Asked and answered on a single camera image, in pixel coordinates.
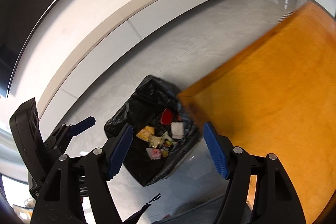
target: black garbage bag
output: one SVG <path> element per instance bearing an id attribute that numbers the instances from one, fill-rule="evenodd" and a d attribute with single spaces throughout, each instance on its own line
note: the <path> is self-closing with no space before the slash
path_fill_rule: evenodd
<path id="1" fill-rule="evenodd" d="M 132 125 L 134 138 L 124 165 L 142 186 L 151 185 L 166 177 L 201 137 L 196 124 L 177 99 L 179 92 L 179 88 L 174 84 L 148 75 L 104 126 L 106 136 L 112 138 L 120 133 L 126 123 Z M 160 123 L 161 114 L 166 108 L 180 116 L 184 124 L 184 138 L 174 145 L 168 157 L 151 160 L 146 152 L 148 143 L 135 135 L 147 125 L 155 128 L 156 136 L 170 131 L 170 126 L 163 126 Z"/>

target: metal screw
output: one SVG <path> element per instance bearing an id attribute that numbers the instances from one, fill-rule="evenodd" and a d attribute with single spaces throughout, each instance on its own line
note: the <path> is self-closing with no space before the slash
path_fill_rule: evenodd
<path id="1" fill-rule="evenodd" d="M 233 149 L 233 152 L 234 152 L 234 153 L 237 153 L 237 154 L 240 154 L 240 153 L 243 152 L 243 150 L 241 149 L 241 147 L 236 146 L 236 147 Z"/>
<path id="2" fill-rule="evenodd" d="M 60 161 L 63 161 L 63 160 L 66 160 L 67 159 L 67 155 L 66 154 L 62 154 L 58 159 L 60 160 Z"/>
<path id="3" fill-rule="evenodd" d="M 94 151 L 93 151 L 93 153 L 95 154 L 95 155 L 99 155 L 99 154 L 101 154 L 103 152 L 103 150 L 101 149 L 101 148 L 96 148 Z"/>
<path id="4" fill-rule="evenodd" d="M 276 160 L 277 159 L 277 155 L 273 154 L 273 153 L 269 153 L 268 154 L 268 157 L 271 159 L 271 160 Z"/>

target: wooden table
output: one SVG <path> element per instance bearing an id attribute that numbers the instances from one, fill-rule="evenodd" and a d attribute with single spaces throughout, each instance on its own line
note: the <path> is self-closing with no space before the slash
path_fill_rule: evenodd
<path id="1" fill-rule="evenodd" d="M 275 153 L 313 223 L 336 188 L 334 20 L 307 3 L 179 99 L 200 128 L 211 121 L 250 154 Z"/>

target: pink package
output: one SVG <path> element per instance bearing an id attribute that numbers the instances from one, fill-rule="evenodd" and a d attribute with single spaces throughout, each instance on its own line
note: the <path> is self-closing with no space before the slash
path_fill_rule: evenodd
<path id="1" fill-rule="evenodd" d="M 161 151 L 159 149 L 146 148 L 146 151 L 151 160 L 159 160 L 161 158 Z"/>

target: yellow food wrapper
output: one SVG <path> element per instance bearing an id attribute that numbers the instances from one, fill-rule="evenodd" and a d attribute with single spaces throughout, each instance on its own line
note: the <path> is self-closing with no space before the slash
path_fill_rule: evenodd
<path id="1" fill-rule="evenodd" d="M 141 129 L 139 131 L 138 134 L 136 134 L 136 136 L 145 141 L 145 142 L 148 142 L 150 140 L 150 136 L 153 136 L 155 133 L 155 128 L 154 127 L 151 127 L 151 126 L 145 126 L 143 129 Z"/>

